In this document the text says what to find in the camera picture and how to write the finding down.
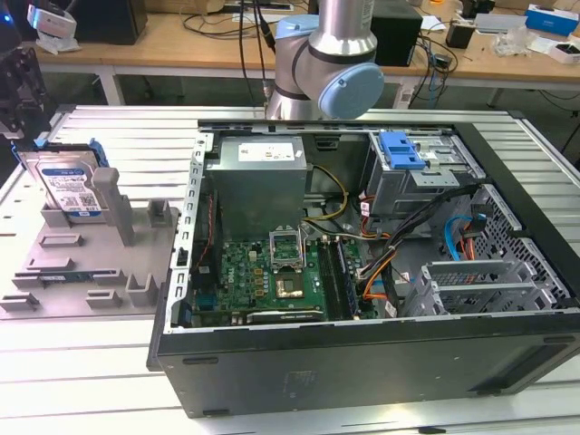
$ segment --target light blue joint cap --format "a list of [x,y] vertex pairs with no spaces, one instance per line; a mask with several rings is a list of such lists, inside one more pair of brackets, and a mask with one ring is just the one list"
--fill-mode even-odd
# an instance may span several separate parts
[[326,85],[318,98],[318,107],[333,118],[358,118],[379,100],[383,87],[381,68],[374,63],[360,63],[342,71]]
[[276,39],[294,38],[311,34],[318,28],[318,15],[291,15],[278,22]]

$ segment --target white box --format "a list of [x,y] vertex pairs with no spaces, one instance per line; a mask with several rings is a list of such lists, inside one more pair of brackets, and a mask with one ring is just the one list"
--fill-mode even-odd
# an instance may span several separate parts
[[557,43],[547,52],[560,63],[580,63],[580,48],[574,43]]

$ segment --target metal mesh panel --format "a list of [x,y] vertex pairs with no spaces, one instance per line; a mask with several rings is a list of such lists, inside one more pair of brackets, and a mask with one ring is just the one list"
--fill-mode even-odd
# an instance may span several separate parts
[[537,250],[534,243],[530,239],[512,237],[509,234],[512,228],[496,202],[490,198],[488,203],[493,207],[493,217],[488,219],[482,236],[475,238],[477,258],[518,259],[527,262],[536,269],[534,282],[548,285],[556,300],[570,297],[546,260],[534,252]]

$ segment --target blue hard drive label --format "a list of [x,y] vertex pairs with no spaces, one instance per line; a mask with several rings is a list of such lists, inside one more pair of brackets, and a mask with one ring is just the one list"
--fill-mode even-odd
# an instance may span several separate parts
[[50,168],[41,171],[46,187],[60,208],[70,216],[98,216],[101,205],[92,189],[87,187],[88,177],[80,168]]
[[84,175],[82,169],[43,169],[43,174],[49,177],[67,177]]
[[99,216],[101,214],[101,211],[69,211],[66,214],[78,218],[87,218],[92,216]]

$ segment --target wooden desk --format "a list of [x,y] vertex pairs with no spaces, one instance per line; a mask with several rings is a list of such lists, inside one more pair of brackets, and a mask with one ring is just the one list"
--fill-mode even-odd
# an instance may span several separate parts
[[[422,7],[428,13],[449,21],[459,8],[457,0],[446,0],[443,5],[426,2]],[[497,12],[513,12],[498,9]],[[212,16],[210,22],[223,19]],[[200,18],[190,24],[198,28]],[[237,24],[230,21],[202,30],[217,32],[233,30]],[[430,36],[443,42],[446,32],[431,32]],[[459,67],[448,79],[449,85],[490,88],[532,88],[546,90],[580,91],[580,67],[563,65],[544,54],[530,57],[497,57],[491,50],[493,36],[474,34],[467,50],[455,50]],[[264,46],[266,77],[274,77],[275,57]],[[244,40],[246,67],[250,78],[261,78],[256,39]],[[139,41],[130,46],[84,43],[76,53],[53,56],[37,50],[43,71],[94,73],[101,82],[109,104],[123,104],[117,76],[120,74],[242,77],[237,39],[216,40],[194,34],[183,28],[178,14],[150,14],[147,28]],[[386,82],[397,83],[400,89],[394,107],[406,108],[409,94],[426,72],[425,53],[417,50],[408,68],[385,67]]]
[[[440,17],[443,22],[456,18],[456,10],[460,9],[457,0],[446,0],[442,5],[425,2],[423,11]],[[522,15],[524,11],[495,8],[493,14]],[[556,34],[540,33],[542,36],[565,40]],[[447,30],[430,32],[429,37],[434,41],[445,44]],[[492,43],[495,35],[478,34],[475,32],[466,50],[452,49],[459,59],[457,70],[447,80],[451,86],[477,86],[489,88],[524,88],[546,90],[575,90],[580,91],[580,66],[558,63],[545,54],[532,52],[529,56],[499,57],[493,52]],[[434,47],[436,53],[445,53],[445,50]],[[427,66],[427,56],[422,50],[417,50],[413,62],[424,68]],[[494,105],[499,92],[494,92],[488,102]]]

